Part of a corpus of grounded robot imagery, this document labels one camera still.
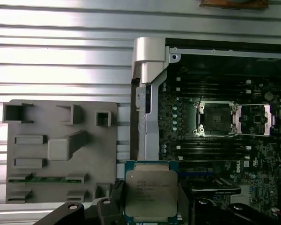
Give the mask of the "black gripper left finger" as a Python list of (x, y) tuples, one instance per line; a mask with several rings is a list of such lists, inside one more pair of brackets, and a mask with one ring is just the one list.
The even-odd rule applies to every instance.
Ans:
[(124, 225), (124, 187), (118, 180), (111, 196), (97, 198), (87, 209), (83, 204), (67, 202), (37, 221), (38, 225)]

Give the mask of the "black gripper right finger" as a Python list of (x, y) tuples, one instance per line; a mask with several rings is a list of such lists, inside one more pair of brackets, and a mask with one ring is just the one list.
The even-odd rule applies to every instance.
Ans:
[(184, 225), (266, 225), (268, 217), (243, 203), (230, 204), (225, 210), (212, 200), (195, 197), (186, 187), (178, 188), (177, 210)]

